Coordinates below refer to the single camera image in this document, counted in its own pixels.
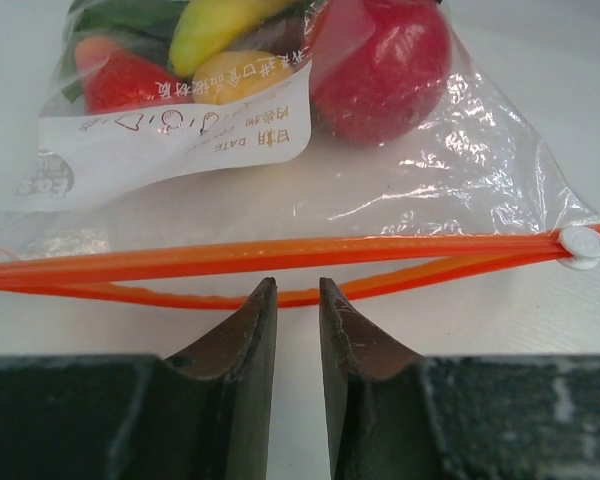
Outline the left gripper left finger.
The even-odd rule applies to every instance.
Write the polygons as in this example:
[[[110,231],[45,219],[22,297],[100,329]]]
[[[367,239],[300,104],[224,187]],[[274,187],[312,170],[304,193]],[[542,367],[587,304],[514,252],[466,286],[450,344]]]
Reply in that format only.
[[[194,385],[191,479],[264,479],[277,336],[277,285],[263,279],[226,320],[166,363]]]

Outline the clear zip top bag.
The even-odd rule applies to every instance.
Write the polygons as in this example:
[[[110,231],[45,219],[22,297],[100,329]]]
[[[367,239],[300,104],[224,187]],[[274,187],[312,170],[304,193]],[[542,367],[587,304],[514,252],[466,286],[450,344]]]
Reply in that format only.
[[[294,73],[224,105],[90,115],[53,73],[38,148],[0,205],[0,291],[227,309],[238,275],[313,267],[368,298],[556,260],[600,262],[600,218],[451,32],[435,109],[363,145]]]

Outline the yellow fake banana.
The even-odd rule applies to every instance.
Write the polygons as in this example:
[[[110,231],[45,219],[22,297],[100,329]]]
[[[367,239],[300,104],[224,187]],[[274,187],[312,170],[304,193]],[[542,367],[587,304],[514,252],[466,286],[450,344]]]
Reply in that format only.
[[[288,0],[193,0],[184,8],[169,48],[173,72],[194,72],[235,39],[296,4]]]

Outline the red fake apple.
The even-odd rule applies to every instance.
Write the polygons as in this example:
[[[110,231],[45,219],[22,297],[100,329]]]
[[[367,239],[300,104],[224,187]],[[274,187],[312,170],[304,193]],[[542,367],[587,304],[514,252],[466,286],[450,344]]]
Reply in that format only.
[[[392,141],[424,121],[452,66],[451,32],[434,1],[328,1],[305,45],[321,119],[363,145]]]

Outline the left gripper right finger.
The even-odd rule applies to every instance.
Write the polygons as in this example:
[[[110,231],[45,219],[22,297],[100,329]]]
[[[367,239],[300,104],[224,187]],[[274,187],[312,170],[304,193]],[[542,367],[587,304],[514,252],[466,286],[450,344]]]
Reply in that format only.
[[[334,280],[321,279],[319,297],[331,478],[441,478],[421,355],[356,310]]]

